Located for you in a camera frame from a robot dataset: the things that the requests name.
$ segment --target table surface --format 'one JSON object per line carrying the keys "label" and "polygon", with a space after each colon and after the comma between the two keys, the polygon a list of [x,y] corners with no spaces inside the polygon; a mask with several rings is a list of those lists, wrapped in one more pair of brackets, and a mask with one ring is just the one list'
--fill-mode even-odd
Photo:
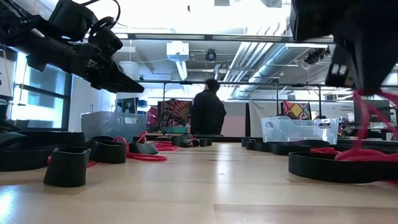
{"label": "table surface", "polygon": [[162,155],[97,164],[74,189],[45,186],[46,168],[2,172],[0,223],[398,223],[398,187],[297,177],[287,156],[240,144]]}

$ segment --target black jacket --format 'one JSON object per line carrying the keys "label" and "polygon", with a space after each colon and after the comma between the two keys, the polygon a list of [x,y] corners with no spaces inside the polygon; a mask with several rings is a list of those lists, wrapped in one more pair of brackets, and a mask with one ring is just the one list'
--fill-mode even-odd
{"label": "black jacket", "polygon": [[216,93],[205,90],[193,100],[191,112],[192,134],[221,134],[226,115],[223,102]]}

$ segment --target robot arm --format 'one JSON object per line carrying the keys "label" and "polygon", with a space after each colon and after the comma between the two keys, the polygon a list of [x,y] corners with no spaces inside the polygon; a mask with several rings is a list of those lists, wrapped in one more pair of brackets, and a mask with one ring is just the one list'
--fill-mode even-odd
{"label": "robot arm", "polygon": [[398,61],[398,1],[292,0],[296,40],[333,34],[336,42],[325,84],[376,93]]}
{"label": "robot arm", "polygon": [[[0,44],[27,54],[28,66],[47,64],[89,81],[96,89],[142,93],[144,87],[126,76],[113,59],[122,42],[111,31],[114,19],[98,20],[72,0],[59,0],[50,19],[19,17],[0,2]],[[90,30],[87,43],[82,43]]]}

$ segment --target person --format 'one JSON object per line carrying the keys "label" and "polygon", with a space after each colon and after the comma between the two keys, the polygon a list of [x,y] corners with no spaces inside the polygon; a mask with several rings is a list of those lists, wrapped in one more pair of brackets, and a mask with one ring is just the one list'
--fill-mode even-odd
{"label": "person", "polygon": [[210,78],[205,81],[205,90],[195,96],[191,112],[192,134],[221,135],[226,111],[216,94],[219,89],[217,80]]}

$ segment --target transparent storage container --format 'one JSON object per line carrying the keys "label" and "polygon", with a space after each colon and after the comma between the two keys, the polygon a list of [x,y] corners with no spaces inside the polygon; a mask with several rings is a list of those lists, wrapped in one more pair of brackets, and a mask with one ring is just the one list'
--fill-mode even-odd
{"label": "transparent storage container", "polygon": [[95,136],[124,137],[127,141],[147,127],[147,114],[100,111],[81,115],[81,130],[87,139]]}
{"label": "transparent storage container", "polygon": [[338,118],[315,121],[293,120],[287,116],[261,118],[264,142],[291,142],[305,139],[337,143]]}

